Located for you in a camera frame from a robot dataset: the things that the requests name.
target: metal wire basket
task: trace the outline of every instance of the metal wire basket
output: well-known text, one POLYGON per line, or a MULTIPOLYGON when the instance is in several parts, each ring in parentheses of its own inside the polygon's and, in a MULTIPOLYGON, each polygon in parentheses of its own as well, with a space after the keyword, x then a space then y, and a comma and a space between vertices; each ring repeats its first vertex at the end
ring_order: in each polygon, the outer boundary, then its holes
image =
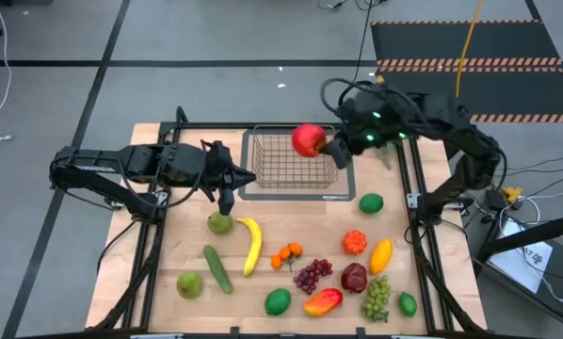
MULTIPOLYGON (((298 155, 292 147, 295 126, 280 129, 256 126, 252 134, 252 171, 263 188, 327 188, 338 180, 338 169, 329 155, 315 158, 298 155)), ((334 128, 321 126, 328 139, 334 128)))

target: wooden table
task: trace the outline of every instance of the wooden table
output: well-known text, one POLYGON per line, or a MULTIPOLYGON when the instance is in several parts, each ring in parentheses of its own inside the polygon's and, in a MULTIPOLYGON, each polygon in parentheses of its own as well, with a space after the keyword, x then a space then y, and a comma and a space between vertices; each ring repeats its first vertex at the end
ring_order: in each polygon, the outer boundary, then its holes
MULTIPOLYGON (((137 124, 131 143, 155 143, 158 127, 158 124, 137 124)), ((220 139, 231 149, 234 162, 239 164, 244 132, 239 129, 183 130, 181 142, 199 145, 200 138, 220 139)), ((421 139, 419 148, 427 188, 432 190, 450 175, 443 146, 440 142, 421 139)), ((409 147, 406 147, 406 152, 408 163, 411 164, 409 147)), ((406 318, 396 305, 396 298, 402 291, 414 295, 418 305, 422 303, 413 250, 403 239, 408 226, 407 209, 398 160, 394 152, 392 154, 391 170, 383 166, 374 150, 353 158, 357 198, 352 202, 256 202, 242 201, 236 194, 232 215, 235 218, 254 218, 263 230, 262 256, 255 272, 248 278, 242 274, 250 246, 250 233, 245 226, 236 223, 233 230, 225 235, 211 233, 206 227, 206 218, 217 210, 217 205, 210 203, 200 192, 181 206, 169 209, 149 331, 228 333, 230 327, 239 326, 243 333, 350 334, 355 333, 357 327, 365 327, 368 334, 426 333, 421 308, 415 317, 406 318), (384 208, 380 213, 365 217, 359 211, 358 198, 372 191, 384 197, 384 208), (356 257, 345 255, 341 246, 344 233, 353 229, 364 232, 370 243, 366 252, 356 257), (269 264, 270 256, 281 247, 289 242, 299 242, 303 245, 304 255, 294 264, 294 268, 306 266, 315 258, 327 258, 333 263, 334 273, 320 280, 317 291, 326 287, 341 289, 340 275, 344 267, 352 262, 368 266, 371 250, 380 239, 386 237, 394 243, 393 258, 383 272, 388 275, 393 289, 387 324, 367 322, 359 311, 363 295, 348 293, 345 294, 342 307, 324 317, 309 318, 302 310, 302 303, 309 297, 292 282, 296 272, 289 272, 287 266, 282 271, 274 271, 269 264), (202 254, 206 244, 215 247, 222 258, 233 284, 231 295, 221 292, 208 269, 202 254), (203 291, 198 299, 182 299, 176 292, 177 277, 188 270, 202 276, 203 291), (267 316, 263 306, 265 297, 277 287, 285 287, 292 292, 292 304, 282 316, 267 316)), ((410 177, 414 181, 411 165, 410 177)), ((174 189, 171 200, 176 201, 185 193, 185 189, 174 189)), ((445 211, 442 217, 461 225, 458 212, 445 211)), ((107 240, 128 223, 129 214, 126 211, 115 212, 107 240)), ((129 283, 138 229, 136 227, 121 239, 104 258, 88 313, 88 326, 95 325, 107 314, 129 283)), ((436 230, 447 287, 472 319, 486 327, 463 233, 446 224, 437 226, 436 230)), ((437 328, 442 328, 438 297, 434 287, 431 284, 429 286, 435 323, 437 328)), ((138 324, 142 301, 143 292, 139 292, 133 325, 138 324)))

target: green pear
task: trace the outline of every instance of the green pear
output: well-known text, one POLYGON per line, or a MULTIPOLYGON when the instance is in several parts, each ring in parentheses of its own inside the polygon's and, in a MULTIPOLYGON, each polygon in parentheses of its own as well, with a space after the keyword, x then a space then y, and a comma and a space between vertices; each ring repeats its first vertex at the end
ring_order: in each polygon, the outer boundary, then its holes
POLYGON ((226 234, 233 227, 233 219, 232 216, 223 216, 215 212, 208 217, 207 224, 214 234, 226 234))
POLYGON ((196 272, 186 272, 177 278, 177 292, 185 299, 195 299, 202 292, 202 279, 196 272))

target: banana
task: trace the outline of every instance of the banana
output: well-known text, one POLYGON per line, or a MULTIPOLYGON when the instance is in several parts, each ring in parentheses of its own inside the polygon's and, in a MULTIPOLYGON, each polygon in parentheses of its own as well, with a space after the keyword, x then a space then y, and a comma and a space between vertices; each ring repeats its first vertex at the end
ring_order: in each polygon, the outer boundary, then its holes
POLYGON ((244 264, 244 277, 248 277, 254 271, 256 263, 261 256, 261 248, 263 247, 263 233, 261 227, 254 219, 251 218, 237 218, 237 221, 243 223, 248 227, 252 234, 252 245, 250 245, 250 252, 244 264))

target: red apple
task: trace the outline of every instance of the red apple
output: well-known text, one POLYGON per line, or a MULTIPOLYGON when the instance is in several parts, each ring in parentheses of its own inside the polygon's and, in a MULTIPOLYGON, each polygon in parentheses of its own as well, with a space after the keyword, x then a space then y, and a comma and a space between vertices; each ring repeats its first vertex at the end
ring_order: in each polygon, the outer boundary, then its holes
POLYGON ((292 134, 292 146, 301 156, 316 157, 319 155, 319 149, 325 144, 326 132, 310 123, 297 127, 292 134))

